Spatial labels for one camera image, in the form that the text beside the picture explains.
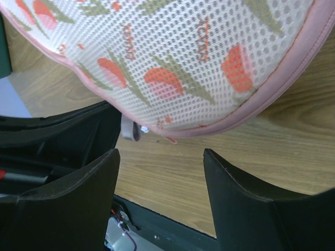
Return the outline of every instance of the wood grain surface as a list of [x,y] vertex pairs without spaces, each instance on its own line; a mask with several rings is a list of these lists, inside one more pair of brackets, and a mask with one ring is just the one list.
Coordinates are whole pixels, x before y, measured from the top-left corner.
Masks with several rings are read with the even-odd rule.
[[8,77],[33,117],[77,110],[102,99],[67,67],[44,56],[4,20],[13,73]]
[[[100,101],[67,68],[43,56],[6,24],[15,73],[10,81],[34,116]],[[273,105],[227,133],[179,140],[153,133],[120,139],[116,194],[215,236],[203,171],[212,148],[277,186],[315,194],[335,186],[335,31],[307,71]]]

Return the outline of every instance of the orange leaf pattern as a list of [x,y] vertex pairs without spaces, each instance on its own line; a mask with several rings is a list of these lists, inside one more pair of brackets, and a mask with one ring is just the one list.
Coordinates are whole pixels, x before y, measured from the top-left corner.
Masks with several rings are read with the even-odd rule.
[[253,88],[253,83],[243,65],[241,47],[234,46],[222,63],[222,70],[235,91],[242,93]]

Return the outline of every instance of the pink piping edge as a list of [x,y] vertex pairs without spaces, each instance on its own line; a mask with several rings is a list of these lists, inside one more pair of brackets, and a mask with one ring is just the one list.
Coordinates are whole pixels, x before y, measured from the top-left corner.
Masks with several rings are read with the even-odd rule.
[[[224,119],[204,128],[195,128],[180,131],[162,130],[153,127],[137,119],[125,111],[116,100],[105,95],[99,90],[82,71],[69,59],[62,57],[44,46],[26,32],[10,15],[8,10],[0,3],[0,10],[10,21],[10,23],[37,49],[50,59],[72,69],[83,84],[95,94],[115,106],[120,112],[138,124],[148,127],[151,131],[168,138],[190,138],[203,135],[211,135],[231,130],[244,123],[251,117],[256,116],[279,96],[286,91],[291,84],[298,78],[309,62],[315,57],[335,23],[335,1],[334,0],[315,0],[310,8],[305,23],[291,46],[289,51],[282,59],[278,68],[270,75],[263,85],[236,111]],[[283,82],[282,76],[289,75]]]

